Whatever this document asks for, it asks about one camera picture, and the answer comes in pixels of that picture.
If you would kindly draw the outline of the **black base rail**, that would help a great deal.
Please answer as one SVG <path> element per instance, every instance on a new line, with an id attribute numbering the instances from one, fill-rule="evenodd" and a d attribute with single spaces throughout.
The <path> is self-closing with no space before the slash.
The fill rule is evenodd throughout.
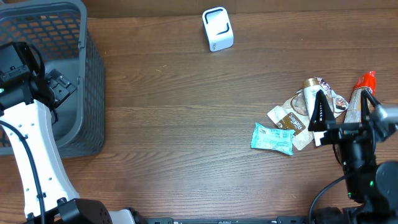
<path id="1" fill-rule="evenodd" d="M 170 217 L 144 218 L 134 211 L 134 221 L 146 224 L 308 224 L 306 216 L 279 216 L 277 218 L 215 218 L 215 219 L 173 219 Z"/>

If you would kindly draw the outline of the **white tube gold cap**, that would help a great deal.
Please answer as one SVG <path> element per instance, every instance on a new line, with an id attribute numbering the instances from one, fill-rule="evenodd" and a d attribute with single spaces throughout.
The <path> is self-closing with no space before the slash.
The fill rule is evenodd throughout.
<path id="1" fill-rule="evenodd" d="M 304 87 L 303 93 L 305 97 L 305 103 L 307 106 L 308 118 L 311 119 L 315 109 L 316 95 L 317 92 L 320 90 L 320 84 L 318 78 L 313 77 L 309 78 L 308 80 L 305 80 L 303 87 Z M 320 139 L 324 136 L 324 132 L 312 132 L 312 134 L 316 147 L 321 146 Z"/>

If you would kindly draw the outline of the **white barcode scanner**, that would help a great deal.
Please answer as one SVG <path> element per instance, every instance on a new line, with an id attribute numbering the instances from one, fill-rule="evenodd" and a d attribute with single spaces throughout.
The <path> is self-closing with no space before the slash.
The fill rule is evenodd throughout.
<path id="1" fill-rule="evenodd" d="M 234 44 L 234 34 L 227 10 L 214 7 L 202 14 L 203 27 L 211 52 L 230 48 Z"/>

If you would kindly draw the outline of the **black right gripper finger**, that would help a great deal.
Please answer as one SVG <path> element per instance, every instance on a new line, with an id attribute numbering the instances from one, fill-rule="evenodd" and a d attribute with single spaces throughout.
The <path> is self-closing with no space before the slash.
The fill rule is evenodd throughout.
<path id="1" fill-rule="evenodd" d="M 369 105 L 374 108 L 374 111 L 371 112 L 369 109 Z M 369 121 L 379 121 L 379 118 L 376 115 L 378 109 L 381 107 L 380 102 L 370 93 L 370 91 L 366 88 L 361 91 L 361 122 L 369 122 Z"/>
<path id="2" fill-rule="evenodd" d="M 327 131 L 330 125 L 334 125 L 335 123 L 336 119 L 328 104 L 327 98 L 324 92 L 319 90 L 316 94 L 314 111 L 310 119 L 308 130 L 313 132 Z"/>

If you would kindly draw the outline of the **beige bread snack bag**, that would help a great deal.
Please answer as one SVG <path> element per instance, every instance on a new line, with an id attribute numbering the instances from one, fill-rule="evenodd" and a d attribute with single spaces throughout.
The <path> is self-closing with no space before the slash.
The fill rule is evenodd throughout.
<path id="1" fill-rule="evenodd" d="M 336 94 L 324 79 L 316 78 L 318 78 L 320 90 L 324 92 L 334 117 L 339 117 L 339 115 L 348 109 L 348 102 L 342 96 Z M 278 128 L 293 129 L 295 131 L 293 145 L 299 151 L 304 149 L 312 141 L 315 142 L 312 132 L 308 130 L 310 120 L 308 118 L 303 89 L 304 87 L 299 89 L 283 105 L 275 106 L 267 114 Z"/>

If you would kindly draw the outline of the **grey plastic mesh basket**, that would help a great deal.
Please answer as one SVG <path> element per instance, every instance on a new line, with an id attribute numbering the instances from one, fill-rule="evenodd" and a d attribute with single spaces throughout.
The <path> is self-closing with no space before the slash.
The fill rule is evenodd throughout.
<path id="1" fill-rule="evenodd" d="M 97 154 L 104 144 L 105 67 L 82 1 L 1 5 L 1 44 L 26 42 L 45 65 L 57 102 L 53 134 L 62 158 Z"/>

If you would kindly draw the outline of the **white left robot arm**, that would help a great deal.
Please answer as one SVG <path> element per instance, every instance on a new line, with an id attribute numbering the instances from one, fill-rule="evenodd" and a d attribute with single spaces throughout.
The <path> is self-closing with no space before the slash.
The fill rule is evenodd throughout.
<path id="1" fill-rule="evenodd" d="M 55 95 L 40 52 L 26 42 L 1 46 L 1 126 L 24 188 L 27 223 L 135 223 L 130 208 L 109 211 L 70 182 L 52 130 Z"/>

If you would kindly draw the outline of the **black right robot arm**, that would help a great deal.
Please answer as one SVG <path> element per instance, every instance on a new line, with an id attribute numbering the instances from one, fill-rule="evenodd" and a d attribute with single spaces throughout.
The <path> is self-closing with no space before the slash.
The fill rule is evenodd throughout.
<path id="1" fill-rule="evenodd" d="M 336 123 L 322 91 L 318 91 L 309 131 L 322 132 L 323 146 L 337 146 L 343 176 L 322 189 L 308 211 L 309 223 L 397 223 L 397 161 L 376 162 L 376 144 L 397 132 L 397 107 L 382 105 L 369 90 L 361 92 L 361 120 Z M 316 209 L 319 198 L 341 181 L 356 207 Z"/>

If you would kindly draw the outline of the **teal snack packet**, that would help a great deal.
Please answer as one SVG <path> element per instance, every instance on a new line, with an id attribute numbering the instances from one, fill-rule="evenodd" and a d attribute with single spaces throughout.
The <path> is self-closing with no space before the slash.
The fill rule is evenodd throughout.
<path id="1" fill-rule="evenodd" d="M 293 129 L 267 128 L 259 123 L 255 128 L 251 139 L 251 149 L 265 149 L 293 156 Z"/>

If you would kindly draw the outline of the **red spaghetti pasta packet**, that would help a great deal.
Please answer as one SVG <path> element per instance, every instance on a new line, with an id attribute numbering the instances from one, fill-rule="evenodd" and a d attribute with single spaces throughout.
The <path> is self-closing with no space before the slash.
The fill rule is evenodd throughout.
<path id="1" fill-rule="evenodd" d="M 358 123 L 361 121 L 361 92 L 369 90 L 372 95 L 375 94 L 377 83 L 375 74 L 375 71 L 365 73 L 354 85 L 344 123 Z"/>

